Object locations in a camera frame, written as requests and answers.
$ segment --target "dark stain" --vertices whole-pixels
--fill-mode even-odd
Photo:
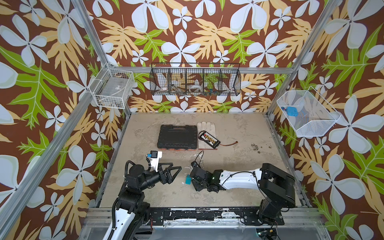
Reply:
[[[254,151],[259,150],[259,147],[255,145],[254,143],[251,144],[251,147],[253,148]]]

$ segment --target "wire basket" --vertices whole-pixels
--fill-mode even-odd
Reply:
[[[100,71],[99,83],[92,92],[97,106],[124,109],[135,82],[133,72],[116,68]]]
[[[310,89],[287,91],[277,100],[277,104],[281,108],[295,107],[297,109],[297,116],[289,116],[286,111],[282,112],[298,137],[324,136],[341,117],[341,114],[316,92],[322,102],[327,103],[327,106],[333,110],[333,112],[329,112],[310,92]]]
[[[152,95],[218,95],[240,94],[239,66],[200,63],[201,67],[172,67],[169,63],[151,63]]]

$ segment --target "white wire basket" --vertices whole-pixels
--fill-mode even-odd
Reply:
[[[287,91],[277,100],[280,108],[295,107],[297,116],[289,116],[286,111],[282,111],[293,127],[297,137],[321,137],[339,120],[341,114],[316,90],[316,96],[310,92],[314,90],[293,90]],[[322,103],[316,98],[319,96],[322,103],[332,110],[329,112]]]
[[[110,68],[100,71],[95,80],[98,80],[99,83],[92,92],[92,96],[97,106],[125,108],[135,82],[133,72]]]

